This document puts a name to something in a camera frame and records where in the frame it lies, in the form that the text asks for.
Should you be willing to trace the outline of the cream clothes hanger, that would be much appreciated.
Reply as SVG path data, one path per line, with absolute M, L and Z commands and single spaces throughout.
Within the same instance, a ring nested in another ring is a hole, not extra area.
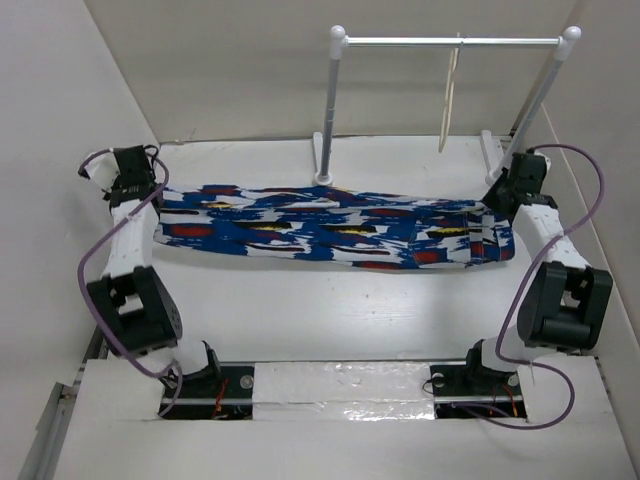
M 462 46 L 457 46 L 451 50 L 449 57 L 449 66 L 447 71 L 447 80 L 445 86 L 444 107 L 441 118 L 441 125 L 438 140 L 438 152 L 442 153 L 446 147 L 447 139 L 450 132 L 453 101 L 455 93 L 455 76 L 459 62 L 459 55 Z

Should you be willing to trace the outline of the blue patterned trousers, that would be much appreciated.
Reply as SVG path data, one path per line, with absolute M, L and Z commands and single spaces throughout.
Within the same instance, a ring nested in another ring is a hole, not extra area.
M 509 220 L 478 200 L 322 186 L 168 187 L 154 239 L 208 253 L 388 270 L 468 268 L 515 255 Z

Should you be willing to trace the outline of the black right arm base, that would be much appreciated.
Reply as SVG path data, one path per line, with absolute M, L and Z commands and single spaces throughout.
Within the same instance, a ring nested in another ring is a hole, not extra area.
M 515 373 L 472 376 L 462 363 L 432 364 L 422 390 L 437 419 L 527 418 Z

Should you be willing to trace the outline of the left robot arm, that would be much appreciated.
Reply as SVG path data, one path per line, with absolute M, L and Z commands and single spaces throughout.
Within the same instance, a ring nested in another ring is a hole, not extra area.
M 152 265 L 154 233 L 169 177 L 155 145 L 107 148 L 89 154 L 80 177 L 102 191 L 111 229 L 82 257 L 78 283 L 112 353 L 174 394 L 216 394 L 223 385 L 210 345 L 202 361 L 182 367 L 177 348 L 183 335 L 178 308 Z

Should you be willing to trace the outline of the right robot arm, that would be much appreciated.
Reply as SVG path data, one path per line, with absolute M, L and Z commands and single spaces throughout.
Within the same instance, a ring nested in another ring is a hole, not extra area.
M 613 279 L 578 252 L 570 234 L 593 216 L 562 225 L 555 200 L 542 192 L 549 171 L 539 147 L 512 157 L 483 201 L 506 214 L 531 258 L 497 336 L 467 353 L 462 381 L 483 394 L 506 382 L 521 365 L 554 352 L 592 349 L 599 338 Z

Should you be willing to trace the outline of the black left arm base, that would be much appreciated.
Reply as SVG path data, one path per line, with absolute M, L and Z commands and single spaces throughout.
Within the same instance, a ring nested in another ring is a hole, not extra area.
M 223 363 L 221 378 L 185 379 L 167 420 L 250 420 L 253 418 L 255 365 Z

